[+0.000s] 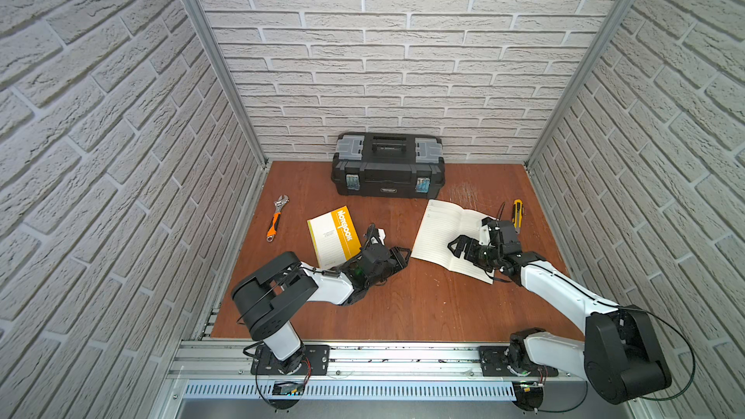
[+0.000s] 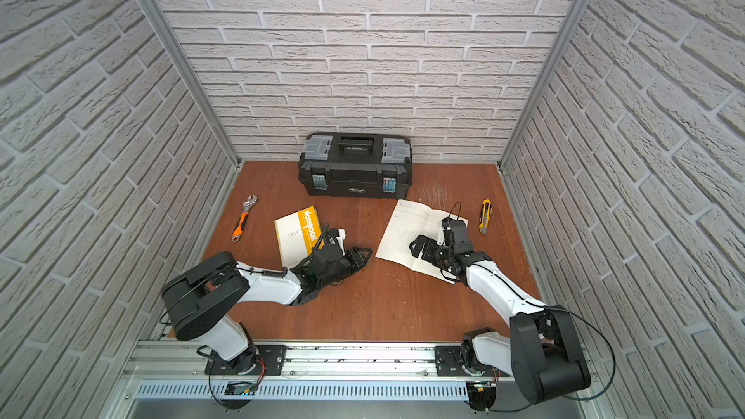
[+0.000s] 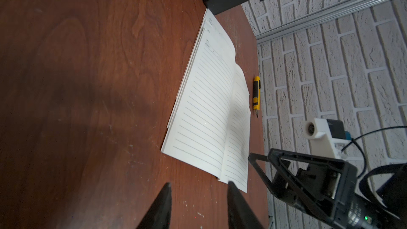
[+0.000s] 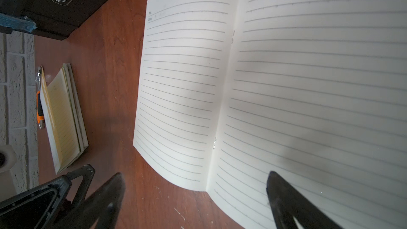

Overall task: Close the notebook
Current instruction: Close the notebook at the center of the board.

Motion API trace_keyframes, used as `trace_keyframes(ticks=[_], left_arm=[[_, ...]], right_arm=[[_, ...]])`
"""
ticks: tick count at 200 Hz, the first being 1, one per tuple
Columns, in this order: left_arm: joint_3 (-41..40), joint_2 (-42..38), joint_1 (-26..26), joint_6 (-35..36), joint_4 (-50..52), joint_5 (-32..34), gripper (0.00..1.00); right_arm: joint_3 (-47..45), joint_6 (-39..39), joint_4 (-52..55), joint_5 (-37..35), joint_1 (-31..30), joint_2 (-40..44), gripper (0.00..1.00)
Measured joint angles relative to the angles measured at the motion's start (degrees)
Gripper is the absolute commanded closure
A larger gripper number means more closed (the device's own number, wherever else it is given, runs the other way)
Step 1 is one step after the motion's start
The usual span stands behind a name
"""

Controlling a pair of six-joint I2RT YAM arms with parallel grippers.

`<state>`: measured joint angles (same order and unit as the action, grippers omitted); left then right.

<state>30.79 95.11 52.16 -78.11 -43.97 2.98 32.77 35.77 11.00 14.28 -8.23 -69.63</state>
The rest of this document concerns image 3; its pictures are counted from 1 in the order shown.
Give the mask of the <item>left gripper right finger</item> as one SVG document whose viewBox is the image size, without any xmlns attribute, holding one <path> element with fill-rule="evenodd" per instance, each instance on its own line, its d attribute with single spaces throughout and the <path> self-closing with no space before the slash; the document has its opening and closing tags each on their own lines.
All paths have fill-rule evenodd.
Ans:
<svg viewBox="0 0 407 229">
<path fill-rule="evenodd" d="M 230 229 L 263 229 L 260 221 L 234 182 L 229 181 L 227 188 L 228 222 Z"/>
</svg>

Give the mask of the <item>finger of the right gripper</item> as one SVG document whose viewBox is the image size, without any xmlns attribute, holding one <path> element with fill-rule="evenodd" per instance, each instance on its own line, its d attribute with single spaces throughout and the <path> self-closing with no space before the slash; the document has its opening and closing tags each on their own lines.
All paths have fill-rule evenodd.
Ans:
<svg viewBox="0 0 407 229">
<path fill-rule="evenodd" d="M 274 197 L 304 214 L 315 219 L 318 218 L 314 213 L 316 199 L 311 191 L 312 188 L 310 183 L 306 183 L 304 180 L 300 179 L 300 176 L 296 175 L 293 178 L 283 178 L 276 169 L 276 173 L 269 178 L 257 163 L 258 161 L 270 163 L 267 159 L 267 155 L 250 153 L 248 161 L 254 167 L 255 171 Z M 283 160 L 283 165 L 289 167 L 290 164 L 291 162 Z"/>
<path fill-rule="evenodd" d="M 272 148 L 269 151 L 267 159 L 283 178 L 295 177 L 295 175 L 292 174 L 291 171 L 288 169 L 288 166 L 283 165 L 283 160 L 289 162 L 302 162 L 309 165 L 317 165 L 326 168 L 328 171 L 336 172 L 338 175 L 340 175 L 341 178 L 346 178 L 347 176 L 347 167 L 344 160 L 284 151 L 275 148 Z"/>
</svg>

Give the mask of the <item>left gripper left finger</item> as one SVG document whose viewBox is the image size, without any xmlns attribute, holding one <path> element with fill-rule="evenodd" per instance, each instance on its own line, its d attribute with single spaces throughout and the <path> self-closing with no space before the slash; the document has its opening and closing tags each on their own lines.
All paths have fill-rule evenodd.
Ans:
<svg viewBox="0 0 407 229">
<path fill-rule="evenodd" d="M 172 189 L 167 182 L 153 201 L 136 229 L 169 229 L 172 211 Z"/>
</svg>

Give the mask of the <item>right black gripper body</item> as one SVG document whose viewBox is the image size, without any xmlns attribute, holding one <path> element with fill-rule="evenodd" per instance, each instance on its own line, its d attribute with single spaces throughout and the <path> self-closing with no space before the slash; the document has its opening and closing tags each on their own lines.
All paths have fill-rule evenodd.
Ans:
<svg viewBox="0 0 407 229">
<path fill-rule="evenodd" d="M 317 165 L 299 169 L 311 184 L 317 219 L 334 229 L 405 229 L 407 227 L 407 166 L 386 165 L 357 181 L 357 170 L 346 162 L 347 176 Z"/>
</svg>

